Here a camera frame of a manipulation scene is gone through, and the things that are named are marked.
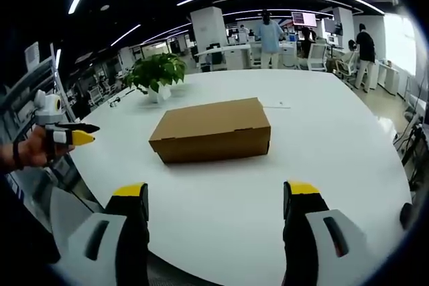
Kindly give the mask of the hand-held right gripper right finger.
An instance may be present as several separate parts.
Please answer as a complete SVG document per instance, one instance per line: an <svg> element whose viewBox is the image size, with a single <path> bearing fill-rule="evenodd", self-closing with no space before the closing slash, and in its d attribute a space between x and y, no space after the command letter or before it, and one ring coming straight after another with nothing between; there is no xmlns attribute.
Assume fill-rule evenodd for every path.
<svg viewBox="0 0 429 286"><path fill-rule="evenodd" d="M365 233L311 184L284 182L283 285L362 285L374 259Z"/></svg>

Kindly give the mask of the person's left hand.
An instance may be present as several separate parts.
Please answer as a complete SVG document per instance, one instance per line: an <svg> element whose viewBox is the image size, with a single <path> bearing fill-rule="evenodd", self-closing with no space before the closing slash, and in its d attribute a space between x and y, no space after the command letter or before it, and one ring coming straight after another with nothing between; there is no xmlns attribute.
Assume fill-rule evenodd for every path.
<svg viewBox="0 0 429 286"><path fill-rule="evenodd" d="M74 150L73 145L48 143L45 128L36 125L28 138L18 144L19 159L24 167L44 167L49 161Z"/></svg>

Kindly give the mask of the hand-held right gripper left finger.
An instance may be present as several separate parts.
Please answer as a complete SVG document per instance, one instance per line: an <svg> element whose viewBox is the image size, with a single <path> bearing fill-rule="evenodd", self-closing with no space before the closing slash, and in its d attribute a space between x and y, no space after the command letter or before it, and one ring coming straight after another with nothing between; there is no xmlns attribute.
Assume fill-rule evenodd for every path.
<svg viewBox="0 0 429 286"><path fill-rule="evenodd" d="M50 221L67 285L148 285L148 185L116 190L104 208L53 188Z"/></svg>

